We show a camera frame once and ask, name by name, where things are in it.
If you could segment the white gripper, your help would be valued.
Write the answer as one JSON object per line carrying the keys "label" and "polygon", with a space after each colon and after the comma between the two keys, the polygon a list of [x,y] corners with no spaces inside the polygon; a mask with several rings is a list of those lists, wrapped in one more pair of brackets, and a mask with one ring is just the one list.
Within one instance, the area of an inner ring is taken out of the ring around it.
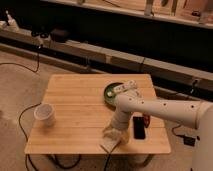
{"label": "white gripper", "polygon": [[113,122],[109,124],[103,131],[104,137],[116,137],[121,136],[121,144],[127,144],[129,142],[129,134],[127,129],[121,129],[119,126],[115,125]]}

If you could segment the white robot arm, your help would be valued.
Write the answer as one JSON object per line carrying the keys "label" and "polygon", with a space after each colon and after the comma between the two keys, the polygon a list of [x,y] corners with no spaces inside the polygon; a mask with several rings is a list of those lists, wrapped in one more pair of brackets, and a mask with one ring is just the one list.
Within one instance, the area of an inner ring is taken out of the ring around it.
{"label": "white robot arm", "polygon": [[141,112],[198,130],[190,171],[213,171],[213,102],[184,100],[146,100],[134,90],[115,96],[116,110],[103,131],[109,142],[107,152],[122,141],[122,132],[129,127],[133,112]]}

